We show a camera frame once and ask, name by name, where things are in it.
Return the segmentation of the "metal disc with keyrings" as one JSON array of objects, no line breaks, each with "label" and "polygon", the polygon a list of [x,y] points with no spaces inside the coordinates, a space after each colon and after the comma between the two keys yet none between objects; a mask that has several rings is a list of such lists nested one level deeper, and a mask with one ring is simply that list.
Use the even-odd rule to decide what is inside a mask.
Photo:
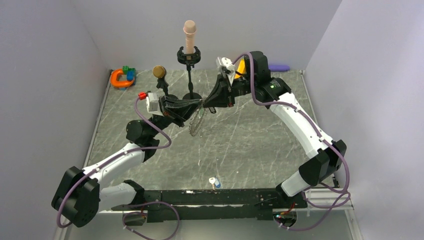
[{"label": "metal disc with keyrings", "polygon": [[207,111],[202,105],[194,111],[188,127],[189,134],[192,137],[195,137],[198,134],[199,129],[201,128],[204,122],[204,117],[206,114]]}]

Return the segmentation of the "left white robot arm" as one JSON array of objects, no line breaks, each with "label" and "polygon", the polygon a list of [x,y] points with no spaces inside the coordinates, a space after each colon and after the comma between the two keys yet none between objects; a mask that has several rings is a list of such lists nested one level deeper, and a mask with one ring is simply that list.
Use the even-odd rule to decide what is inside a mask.
[{"label": "left white robot arm", "polygon": [[183,127],[203,104],[202,99],[178,99],[141,92],[134,101],[139,119],[128,122],[128,143],[105,159],[82,169],[68,168],[53,196],[51,205],[57,210],[56,224],[64,229],[70,225],[83,227],[101,211],[119,205],[131,210],[144,203],[144,189],[132,180],[116,186],[109,183],[119,175],[149,160],[157,150],[169,148],[171,137],[164,132],[170,125]]}]

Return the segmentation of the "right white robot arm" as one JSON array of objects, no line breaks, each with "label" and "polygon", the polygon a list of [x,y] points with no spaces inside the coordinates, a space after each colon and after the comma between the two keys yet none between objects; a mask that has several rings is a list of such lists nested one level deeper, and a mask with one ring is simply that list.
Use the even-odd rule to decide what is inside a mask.
[{"label": "right white robot arm", "polygon": [[268,59],[261,51],[247,52],[242,57],[245,73],[236,71],[234,62],[226,57],[216,59],[220,74],[203,106],[229,108],[237,97],[250,94],[256,105],[269,109],[294,134],[309,160],[276,187],[276,203],[288,208],[296,195],[340,169],[347,146],[326,134],[304,111],[289,85],[271,75]]}]

